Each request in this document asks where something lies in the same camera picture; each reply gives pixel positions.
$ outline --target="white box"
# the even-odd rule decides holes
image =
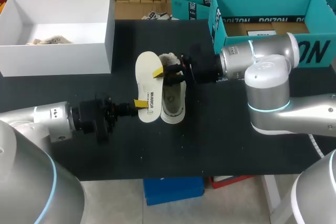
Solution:
[[[26,45],[62,35],[73,44]],[[0,15],[3,76],[111,73],[114,0],[8,0]]]

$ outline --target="white insole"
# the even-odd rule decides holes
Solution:
[[[135,63],[138,100],[148,102],[148,108],[138,112],[140,120],[144,123],[155,121],[161,114],[163,77],[153,78],[153,72],[161,66],[161,60],[153,52],[143,52]]]

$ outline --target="white sneaker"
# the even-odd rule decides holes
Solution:
[[[159,56],[163,67],[180,64],[175,54],[162,54]],[[180,123],[185,115],[185,81],[172,86],[163,86],[161,118],[169,124]]]

